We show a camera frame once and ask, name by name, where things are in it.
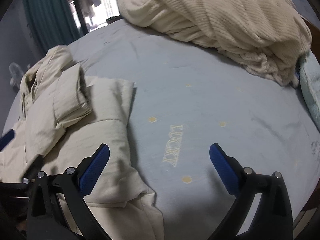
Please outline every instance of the blue handle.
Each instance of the blue handle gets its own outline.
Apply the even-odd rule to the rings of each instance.
[[[228,156],[217,143],[211,145],[210,160],[216,168],[229,194],[237,197],[240,194],[239,178],[233,168],[230,166],[227,158]]]
[[[4,149],[4,147],[8,145],[9,142],[12,141],[14,135],[14,130],[11,129],[9,132],[7,132],[4,136],[0,138],[0,152]]]
[[[82,196],[89,195],[97,180],[99,179],[104,167],[107,165],[110,158],[110,149],[108,145],[103,144],[94,159],[79,179],[79,189]]]

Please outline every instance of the beige comforter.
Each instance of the beige comforter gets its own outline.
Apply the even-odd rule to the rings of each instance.
[[[191,41],[280,85],[298,85],[298,58],[311,33],[291,0],[117,0],[130,23]]]

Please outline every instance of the cream blanket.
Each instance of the cream blanket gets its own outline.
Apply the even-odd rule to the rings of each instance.
[[[178,41],[214,47],[247,72],[298,85],[298,58],[311,33],[291,0],[117,0],[130,23]]]

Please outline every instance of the light blue bed sheet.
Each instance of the light blue bed sheet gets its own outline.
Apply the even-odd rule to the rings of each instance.
[[[320,135],[298,90],[124,20],[69,47],[87,75],[135,82],[132,165],[156,192],[166,240],[207,239],[234,201],[210,162],[213,143],[257,173],[281,172],[293,218],[305,205],[320,176]]]

